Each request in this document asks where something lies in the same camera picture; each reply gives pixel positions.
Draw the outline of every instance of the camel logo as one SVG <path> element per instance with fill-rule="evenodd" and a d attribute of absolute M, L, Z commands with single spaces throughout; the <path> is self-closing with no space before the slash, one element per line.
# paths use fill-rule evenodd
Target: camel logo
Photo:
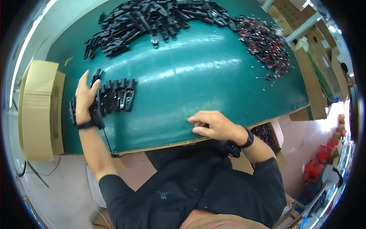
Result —
<path fill-rule="evenodd" d="M 168 194 L 171 194 L 172 192 L 159 192 L 159 191 L 156 191 L 157 194 L 160 194 L 160 198 L 165 200 L 167 198 L 167 195 Z"/>

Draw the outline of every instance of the black cable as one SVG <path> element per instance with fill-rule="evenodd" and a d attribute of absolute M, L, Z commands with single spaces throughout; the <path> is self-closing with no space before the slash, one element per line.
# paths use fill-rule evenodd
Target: black cable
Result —
<path fill-rule="evenodd" d="M 111 156 L 113 157 L 112 148 L 111 148 L 111 145 L 109 144 L 109 141 L 108 141 L 108 138 L 107 138 L 107 135 L 105 133 L 104 128 L 103 128 L 103 132 L 104 132 L 105 139 L 107 139 L 107 143 L 108 143 L 108 146 L 109 146 L 109 150 L 111 151 Z"/>
<path fill-rule="evenodd" d="M 25 174 L 25 167 L 26 167 L 26 165 L 27 165 L 27 161 L 26 160 L 24 160 L 24 169 L 23 169 L 23 172 L 22 172 L 22 174 L 16 174 L 18 177 L 22 177 L 24 174 Z"/>
<path fill-rule="evenodd" d="M 40 174 L 40 175 L 42 175 L 42 176 L 48 177 L 49 175 L 51 175 L 57 169 L 57 167 L 59 166 L 60 162 L 61 162 L 61 157 L 59 157 L 59 159 L 57 160 L 57 163 L 56 164 L 53 162 L 56 165 L 56 167 L 49 174 L 43 174 L 43 173 L 38 173 L 38 172 L 37 173 Z"/>
<path fill-rule="evenodd" d="M 103 128 L 103 132 L 104 132 L 105 139 L 107 140 L 107 143 L 108 143 L 108 146 L 109 146 L 109 150 L 111 151 L 111 156 L 112 156 L 113 158 L 120 158 L 120 157 L 123 157 L 123 156 L 126 156 L 126 155 L 133 154 L 133 153 L 123 154 L 123 155 L 121 155 L 121 156 L 114 155 L 114 154 L 113 154 L 114 152 L 112 152 L 112 148 L 111 148 L 111 145 L 109 144 L 109 141 L 108 141 L 108 138 L 107 138 L 107 135 L 106 135 L 106 133 L 105 133 L 104 128 Z"/>
<path fill-rule="evenodd" d="M 16 106 L 16 104 L 15 104 L 14 98 L 11 98 L 11 99 L 12 99 L 12 101 L 13 101 L 13 104 L 14 104 L 14 107 L 15 107 L 16 111 L 18 111 L 18 107 L 17 107 L 17 106 Z"/>

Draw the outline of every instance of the black wristband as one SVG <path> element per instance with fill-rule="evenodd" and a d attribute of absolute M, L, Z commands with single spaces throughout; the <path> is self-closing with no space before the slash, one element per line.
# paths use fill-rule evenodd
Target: black wristband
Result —
<path fill-rule="evenodd" d="M 249 146 L 251 146 L 253 144 L 254 141 L 254 135 L 252 132 L 250 132 L 250 130 L 248 130 L 247 128 L 245 128 L 245 130 L 248 132 L 248 140 L 247 143 L 245 143 L 244 145 L 239 145 L 238 148 L 240 149 L 245 149 Z"/>
<path fill-rule="evenodd" d="M 86 129 L 89 129 L 89 128 L 92 128 L 92 127 L 95 127 L 95 122 L 92 121 L 92 120 L 84 122 L 80 125 L 77 125 L 77 128 L 79 130 L 86 130 Z"/>

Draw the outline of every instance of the green table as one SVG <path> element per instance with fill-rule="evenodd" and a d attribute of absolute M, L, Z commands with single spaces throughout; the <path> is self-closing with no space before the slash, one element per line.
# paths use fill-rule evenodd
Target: green table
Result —
<path fill-rule="evenodd" d="M 91 60 L 83 60 L 84 41 L 101 28 L 102 12 L 110 13 L 121 0 L 110 0 L 93 9 L 68 28 L 51 46 L 47 60 L 60 63 L 66 74 L 62 103 L 62 134 L 66 154 L 82 154 L 76 127 L 72 126 L 68 103 L 75 96 L 81 75 L 103 69 L 102 83 L 121 78 L 136 79 L 131 112 L 114 112 L 104 118 L 105 132 L 115 152 L 145 149 L 200 138 L 192 133 L 187 118 L 199 110 L 219 110 L 234 123 L 248 126 L 309 103 L 304 81 L 293 55 L 295 68 L 263 91 L 268 71 L 247 53 L 247 47 L 229 28 L 200 21 L 159 48 L 145 35 L 129 52 L 106 58 L 101 50 Z M 217 0 L 233 16 L 240 14 L 273 21 L 257 0 Z M 72 57 L 67 66 L 65 61 Z M 100 132 L 106 141 L 103 131 Z"/>

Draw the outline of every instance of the black wristwatch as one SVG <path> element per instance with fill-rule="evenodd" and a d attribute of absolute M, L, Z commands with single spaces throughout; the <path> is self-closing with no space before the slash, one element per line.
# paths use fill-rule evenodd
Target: black wristwatch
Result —
<path fill-rule="evenodd" d="M 253 144 L 253 141 L 254 141 L 253 133 L 250 132 L 250 130 L 248 130 L 247 128 L 245 128 L 245 130 L 248 132 L 248 140 L 247 140 L 247 143 L 245 143 L 244 145 L 238 145 L 239 149 L 245 149 L 245 148 L 251 146 Z"/>
<path fill-rule="evenodd" d="M 89 120 L 89 121 L 84 122 L 80 125 L 77 125 L 77 128 L 79 130 L 86 130 L 86 129 L 89 129 L 89 128 L 92 128 L 92 127 L 95 127 L 95 122 L 92 121 L 92 120 Z"/>

